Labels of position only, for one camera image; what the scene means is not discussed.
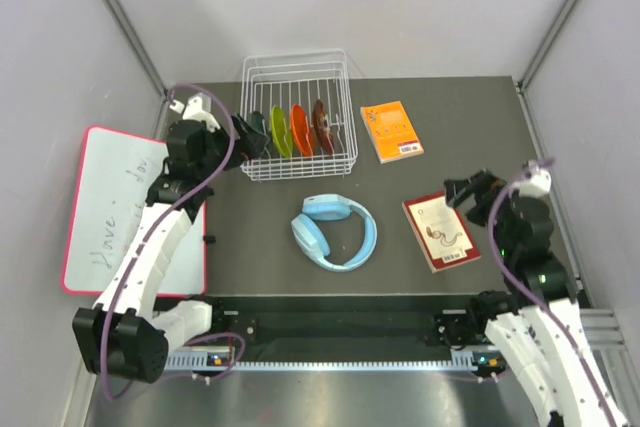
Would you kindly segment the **dark teal plate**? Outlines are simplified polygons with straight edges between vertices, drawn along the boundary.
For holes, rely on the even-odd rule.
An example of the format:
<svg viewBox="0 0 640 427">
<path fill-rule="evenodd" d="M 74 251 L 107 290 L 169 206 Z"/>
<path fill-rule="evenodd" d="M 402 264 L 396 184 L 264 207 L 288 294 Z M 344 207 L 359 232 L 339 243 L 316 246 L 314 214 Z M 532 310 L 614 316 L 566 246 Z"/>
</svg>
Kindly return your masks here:
<svg viewBox="0 0 640 427">
<path fill-rule="evenodd" d="M 253 111 L 250 115 L 250 125 L 260 133 L 264 134 L 267 138 L 265 142 L 265 146 L 263 152 L 261 154 L 262 158 L 270 158 L 272 154 L 272 134 L 269 129 L 269 124 L 265 118 L 265 116 L 260 111 Z"/>
</svg>

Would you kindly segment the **lime green plate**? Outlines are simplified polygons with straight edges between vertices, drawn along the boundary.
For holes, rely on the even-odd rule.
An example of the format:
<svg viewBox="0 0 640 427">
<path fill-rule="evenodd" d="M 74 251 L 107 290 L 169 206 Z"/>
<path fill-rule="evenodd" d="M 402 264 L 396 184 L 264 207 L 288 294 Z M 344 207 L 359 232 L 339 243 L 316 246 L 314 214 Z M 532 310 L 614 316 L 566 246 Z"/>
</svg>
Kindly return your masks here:
<svg viewBox="0 0 640 427">
<path fill-rule="evenodd" d="M 279 105 L 273 105 L 270 112 L 271 133 L 278 152 L 285 158 L 293 156 L 293 135 L 284 110 Z"/>
</svg>

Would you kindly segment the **orange plate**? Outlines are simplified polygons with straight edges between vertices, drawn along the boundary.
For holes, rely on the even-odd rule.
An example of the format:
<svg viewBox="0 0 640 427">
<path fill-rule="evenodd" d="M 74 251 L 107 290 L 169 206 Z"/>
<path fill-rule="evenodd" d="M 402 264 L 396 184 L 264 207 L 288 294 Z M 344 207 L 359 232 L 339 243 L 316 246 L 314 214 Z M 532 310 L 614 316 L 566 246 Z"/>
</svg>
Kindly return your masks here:
<svg viewBox="0 0 640 427">
<path fill-rule="evenodd" d="M 314 154 L 315 140 L 306 110 L 300 104 L 293 104 L 290 112 L 293 139 L 304 156 Z"/>
</svg>

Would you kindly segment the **red floral plate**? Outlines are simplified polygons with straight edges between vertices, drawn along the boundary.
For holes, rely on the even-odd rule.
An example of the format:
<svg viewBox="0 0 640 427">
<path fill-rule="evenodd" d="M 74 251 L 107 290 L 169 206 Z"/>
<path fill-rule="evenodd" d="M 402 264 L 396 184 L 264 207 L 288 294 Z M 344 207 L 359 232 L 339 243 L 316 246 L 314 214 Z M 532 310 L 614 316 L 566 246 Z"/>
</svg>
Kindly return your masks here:
<svg viewBox="0 0 640 427">
<path fill-rule="evenodd" d="M 312 122 L 316 138 L 322 150 L 328 155 L 333 155 L 335 152 L 333 132 L 331 130 L 329 115 L 325 110 L 324 103 L 320 99 L 314 104 Z"/>
</svg>

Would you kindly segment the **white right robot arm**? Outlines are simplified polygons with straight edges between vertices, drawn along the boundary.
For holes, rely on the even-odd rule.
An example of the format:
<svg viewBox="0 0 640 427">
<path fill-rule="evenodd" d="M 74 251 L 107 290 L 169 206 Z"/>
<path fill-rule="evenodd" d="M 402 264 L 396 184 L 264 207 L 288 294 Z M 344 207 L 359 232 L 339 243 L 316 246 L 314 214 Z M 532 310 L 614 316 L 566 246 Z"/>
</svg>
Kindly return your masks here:
<svg viewBox="0 0 640 427">
<path fill-rule="evenodd" d="M 530 162 L 510 182 L 486 169 L 444 181 L 448 207 L 474 200 L 465 217 L 486 228 L 507 286 L 470 299 L 467 331 L 497 348 L 539 425 L 626 426 L 589 345 L 575 281 L 550 247 L 551 185 L 543 161 Z"/>
</svg>

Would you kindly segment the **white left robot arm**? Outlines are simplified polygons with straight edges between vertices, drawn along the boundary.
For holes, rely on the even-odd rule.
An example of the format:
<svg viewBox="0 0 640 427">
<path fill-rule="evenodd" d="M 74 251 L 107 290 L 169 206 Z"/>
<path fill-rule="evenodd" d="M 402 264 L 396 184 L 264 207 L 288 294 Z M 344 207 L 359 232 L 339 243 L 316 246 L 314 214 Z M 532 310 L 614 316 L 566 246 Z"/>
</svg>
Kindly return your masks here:
<svg viewBox="0 0 640 427">
<path fill-rule="evenodd" d="M 183 238 L 213 190 L 215 176 L 260 157 L 268 136 L 238 115 L 232 129 L 197 114 L 173 123 L 167 155 L 150 184 L 136 235 L 109 287 L 72 320 L 87 371 L 153 383 L 174 351 L 192 343 L 216 343 L 227 321 L 214 301 L 191 295 L 154 315 L 160 285 Z"/>
</svg>

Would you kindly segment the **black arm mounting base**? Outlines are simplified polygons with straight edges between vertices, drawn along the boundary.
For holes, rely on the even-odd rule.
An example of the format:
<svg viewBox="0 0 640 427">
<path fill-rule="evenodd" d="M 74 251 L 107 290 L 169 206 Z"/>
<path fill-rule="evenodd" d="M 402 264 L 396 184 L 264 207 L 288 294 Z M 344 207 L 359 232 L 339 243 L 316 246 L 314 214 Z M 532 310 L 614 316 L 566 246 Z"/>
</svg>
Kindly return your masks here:
<svg viewBox="0 0 640 427">
<path fill-rule="evenodd" d="M 247 346 L 280 339 L 414 337 L 427 345 L 487 345 L 470 325 L 469 294 L 212 297 L 210 333 L 233 332 Z"/>
</svg>

